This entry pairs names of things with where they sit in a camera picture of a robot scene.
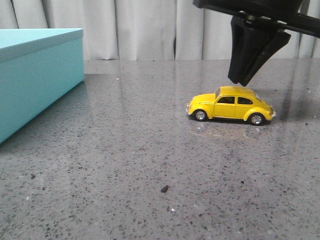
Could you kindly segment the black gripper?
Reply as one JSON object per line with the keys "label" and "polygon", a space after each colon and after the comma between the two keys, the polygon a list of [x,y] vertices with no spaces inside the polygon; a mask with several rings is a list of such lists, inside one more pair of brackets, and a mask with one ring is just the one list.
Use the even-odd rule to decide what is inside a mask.
{"label": "black gripper", "polygon": [[290,34],[272,28],[320,37],[320,20],[299,13],[301,0],[194,0],[192,3],[200,9],[233,15],[228,78],[244,87],[291,38]]}

